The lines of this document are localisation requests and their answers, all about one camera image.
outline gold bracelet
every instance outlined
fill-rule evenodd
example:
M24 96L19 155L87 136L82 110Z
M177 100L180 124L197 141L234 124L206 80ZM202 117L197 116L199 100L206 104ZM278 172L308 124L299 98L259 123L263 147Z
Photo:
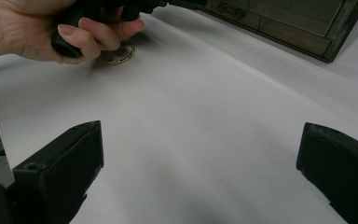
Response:
M123 46L130 46L131 47L131 51L130 53L124 57L123 59L120 59L120 60L108 60L108 59L105 59L105 54L107 52L112 52L112 51L102 51L101 52L101 55L98 57L98 61L100 61L103 65L118 65L118 64L121 64L121 63L124 63L126 61L128 61L130 58L132 58L133 54L135 53L135 45L133 45L131 42L121 42L120 43L120 47L123 47Z

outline black device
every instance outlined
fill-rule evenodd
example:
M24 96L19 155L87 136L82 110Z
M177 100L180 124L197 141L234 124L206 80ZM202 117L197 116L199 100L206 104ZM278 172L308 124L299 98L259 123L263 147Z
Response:
M82 17L98 20L101 7L123 7L120 18L123 21L135 21L141 12L151 14L156 7L166 7L169 3L173 6L189 9L202 9L208 0L77 0L68 7L58 19L58 23L77 27ZM56 30L51 39L51 46L61 55L70 58L82 56L80 49L68 44Z
M358 141L337 130L306 123L296 168L350 224L358 224Z
M0 223L68 224L103 167L100 121L77 125L13 169L0 185Z

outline fingernail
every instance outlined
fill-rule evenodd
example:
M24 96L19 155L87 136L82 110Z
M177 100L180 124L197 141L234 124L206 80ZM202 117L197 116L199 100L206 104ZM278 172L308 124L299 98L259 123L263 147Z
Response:
M75 32L76 28L74 26L59 24L58 32L61 35L72 35Z

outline hand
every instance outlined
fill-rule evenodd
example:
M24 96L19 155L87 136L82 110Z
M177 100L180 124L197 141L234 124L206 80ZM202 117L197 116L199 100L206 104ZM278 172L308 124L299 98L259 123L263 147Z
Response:
M50 45L57 26L54 20L75 1L0 0L0 55L14 53L38 61L82 63L98 57L101 50L118 49L120 40L145 27L139 19L121 21L120 9L104 15L108 24L87 18L79 21L78 28L59 24L62 38L83 53L78 59L63 57Z

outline table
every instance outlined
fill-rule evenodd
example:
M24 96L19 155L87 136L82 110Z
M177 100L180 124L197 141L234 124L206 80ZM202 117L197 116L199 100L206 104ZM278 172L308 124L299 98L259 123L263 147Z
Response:
M118 66L0 57L11 167L100 120L105 166L72 223L345 223L296 169L305 122L358 139L358 25L326 64L203 13L143 15Z

